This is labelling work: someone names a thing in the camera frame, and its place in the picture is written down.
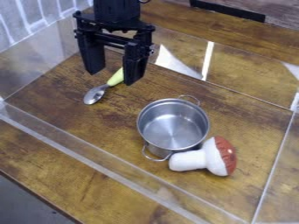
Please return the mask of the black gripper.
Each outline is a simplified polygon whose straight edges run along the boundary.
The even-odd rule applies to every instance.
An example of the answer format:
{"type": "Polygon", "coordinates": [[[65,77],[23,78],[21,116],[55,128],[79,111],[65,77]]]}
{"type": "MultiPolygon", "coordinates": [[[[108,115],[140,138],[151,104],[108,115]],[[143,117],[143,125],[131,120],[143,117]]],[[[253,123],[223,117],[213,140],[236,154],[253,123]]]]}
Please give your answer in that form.
{"type": "Polygon", "coordinates": [[[76,11],[75,38],[85,70],[91,75],[105,67],[104,46],[125,47],[124,83],[131,86],[145,73],[155,27],[140,20],[141,5],[151,0],[93,0],[93,11],[76,11]]]}

